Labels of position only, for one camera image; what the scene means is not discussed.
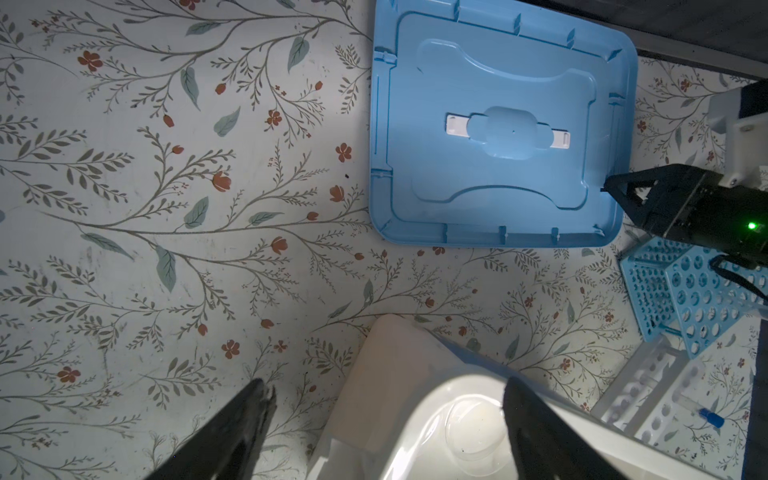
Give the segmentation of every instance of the floral tablecloth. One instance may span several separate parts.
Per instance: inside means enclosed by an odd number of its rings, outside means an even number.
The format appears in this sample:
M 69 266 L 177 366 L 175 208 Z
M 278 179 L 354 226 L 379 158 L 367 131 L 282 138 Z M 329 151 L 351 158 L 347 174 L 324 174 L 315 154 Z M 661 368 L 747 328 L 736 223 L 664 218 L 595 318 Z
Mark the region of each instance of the floral tablecloth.
M 372 2 L 0 12 L 0 475 L 140 478 L 254 377 L 258 478 L 302 478 L 365 333 L 421 322 L 589 410 L 640 343 L 606 248 L 399 247 L 367 214 Z M 643 60 L 633 168 L 721 167 L 739 78 Z M 758 320 L 658 448 L 740 477 Z

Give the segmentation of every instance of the blue cap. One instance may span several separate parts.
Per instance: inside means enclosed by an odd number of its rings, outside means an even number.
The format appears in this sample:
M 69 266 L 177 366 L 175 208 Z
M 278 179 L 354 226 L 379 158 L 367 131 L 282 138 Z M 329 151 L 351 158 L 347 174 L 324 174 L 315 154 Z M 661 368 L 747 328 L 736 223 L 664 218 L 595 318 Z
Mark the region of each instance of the blue cap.
M 715 428 L 721 428 L 723 424 L 725 424 L 725 419 L 721 417 L 720 415 L 710 412 L 707 409 L 701 409 L 699 410 L 699 415 L 701 415 L 701 418 L 707 420 L 709 423 L 715 426 Z

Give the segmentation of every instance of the white plastic container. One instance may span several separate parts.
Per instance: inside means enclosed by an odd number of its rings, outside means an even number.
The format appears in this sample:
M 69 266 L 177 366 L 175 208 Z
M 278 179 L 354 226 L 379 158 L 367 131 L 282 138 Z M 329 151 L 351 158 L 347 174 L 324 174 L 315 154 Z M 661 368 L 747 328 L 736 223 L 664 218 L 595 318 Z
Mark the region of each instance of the white plastic container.
M 506 379 L 464 363 L 417 323 L 383 316 L 347 377 L 307 480 L 515 480 L 501 411 L 505 386 Z M 541 394 L 629 479 L 716 478 Z

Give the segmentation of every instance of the blue plastic lid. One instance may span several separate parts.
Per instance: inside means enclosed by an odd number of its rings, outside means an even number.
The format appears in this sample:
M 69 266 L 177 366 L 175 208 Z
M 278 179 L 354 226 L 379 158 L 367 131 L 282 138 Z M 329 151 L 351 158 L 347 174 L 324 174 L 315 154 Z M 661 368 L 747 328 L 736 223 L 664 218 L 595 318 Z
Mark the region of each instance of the blue plastic lid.
M 378 0 L 373 224 L 396 243 L 599 247 L 622 211 L 637 52 L 512 0 Z

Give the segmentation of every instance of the black cable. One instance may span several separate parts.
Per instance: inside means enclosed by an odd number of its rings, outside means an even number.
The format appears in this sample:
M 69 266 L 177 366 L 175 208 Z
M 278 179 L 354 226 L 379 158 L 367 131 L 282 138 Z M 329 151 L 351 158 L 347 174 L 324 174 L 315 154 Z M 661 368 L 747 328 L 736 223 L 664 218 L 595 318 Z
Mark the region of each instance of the black cable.
M 738 273 L 731 272 L 730 270 L 726 270 L 720 266 L 722 262 L 733 262 L 733 260 L 734 259 L 730 255 L 718 255 L 717 257 L 713 257 L 712 260 L 710 260 L 710 268 L 725 280 L 730 280 L 736 285 L 746 288 L 750 292 L 754 293 L 759 298 L 763 299 L 763 302 L 768 305 L 768 295 L 761 292 L 759 288 L 747 281 L 747 279 L 743 276 L 739 275 Z

